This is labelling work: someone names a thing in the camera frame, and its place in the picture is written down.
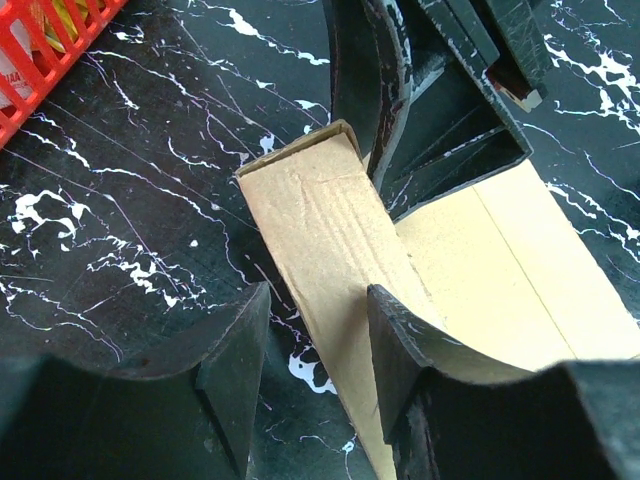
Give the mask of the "brown cardboard box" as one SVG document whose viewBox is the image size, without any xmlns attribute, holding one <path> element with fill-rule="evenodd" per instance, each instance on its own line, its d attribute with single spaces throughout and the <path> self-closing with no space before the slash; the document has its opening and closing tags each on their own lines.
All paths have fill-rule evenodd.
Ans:
<svg viewBox="0 0 640 480">
<path fill-rule="evenodd" d="M 639 328 L 530 163 L 393 221 L 337 121 L 240 168 L 274 263 L 380 479 L 384 442 L 367 316 L 380 285 L 506 364 L 635 360 Z"/>
</svg>

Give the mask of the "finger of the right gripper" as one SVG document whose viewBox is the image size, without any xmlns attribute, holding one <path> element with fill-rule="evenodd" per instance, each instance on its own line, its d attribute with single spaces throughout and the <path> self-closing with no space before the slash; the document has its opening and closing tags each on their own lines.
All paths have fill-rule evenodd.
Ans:
<svg viewBox="0 0 640 480">
<path fill-rule="evenodd" d="M 402 1 L 412 92 L 387 166 L 387 210 L 398 220 L 508 170 L 532 152 L 507 104 L 547 95 L 551 68 L 536 1 Z"/>
<path fill-rule="evenodd" d="M 413 87 L 411 46 L 396 1 L 324 1 L 331 118 L 353 129 L 366 172 L 384 184 L 406 126 Z"/>
</svg>

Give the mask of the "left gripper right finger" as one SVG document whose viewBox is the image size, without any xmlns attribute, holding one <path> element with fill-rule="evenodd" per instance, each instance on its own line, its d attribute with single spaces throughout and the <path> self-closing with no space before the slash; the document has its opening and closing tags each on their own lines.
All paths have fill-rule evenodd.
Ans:
<svg viewBox="0 0 640 480">
<path fill-rule="evenodd" d="M 537 372 L 459 342 L 380 285 L 367 290 L 383 439 L 400 479 L 635 479 L 639 364 Z"/>
</svg>

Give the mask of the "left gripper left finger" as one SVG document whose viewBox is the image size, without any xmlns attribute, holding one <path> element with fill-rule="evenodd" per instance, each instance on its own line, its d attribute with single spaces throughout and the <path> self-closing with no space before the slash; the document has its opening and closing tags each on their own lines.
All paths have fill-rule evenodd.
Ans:
<svg viewBox="0 0 640 480">
<path fill-rule="evenodd" d="M 251 285 L 110 370 L 3 357 L 2 477 L 245 478 L 270 308 L 269 286 Z"/>
</svg>

